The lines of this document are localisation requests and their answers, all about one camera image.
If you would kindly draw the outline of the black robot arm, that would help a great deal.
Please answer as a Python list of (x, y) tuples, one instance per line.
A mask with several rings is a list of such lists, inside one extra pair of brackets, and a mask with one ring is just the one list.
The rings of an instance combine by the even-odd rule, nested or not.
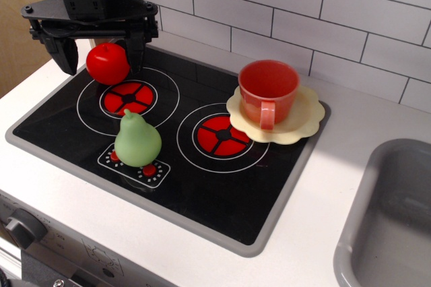
[(21, 9), (32, 38), (69, 75), (77, 73), (77, 39), (122, 39), (131, 72), (141, 71), (145, 46), (158, 37), (157, 13), (144, 0), (43, 0)]

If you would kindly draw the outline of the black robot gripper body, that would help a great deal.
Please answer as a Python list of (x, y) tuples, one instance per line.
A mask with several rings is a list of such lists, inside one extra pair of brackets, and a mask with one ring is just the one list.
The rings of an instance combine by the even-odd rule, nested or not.
[(145, 40), (158, 37), (155, 3), (144, 0), (42, 0), (21, 9), (35, 39), (124, 38), (143, 30)]

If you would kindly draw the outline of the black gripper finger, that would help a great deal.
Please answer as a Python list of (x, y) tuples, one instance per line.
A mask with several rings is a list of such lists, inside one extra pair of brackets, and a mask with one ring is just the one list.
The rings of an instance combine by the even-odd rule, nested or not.
[(145, 32), (143, 30), (132, 30), (125, 37), (127, 60), (131, 73), (136, 74), (141, 71), (145, 57)]
[(79, 56), (74, 39), (43, 36), (42, 42), (46, 51), (63, 72), (69, 75), (77, 73)]

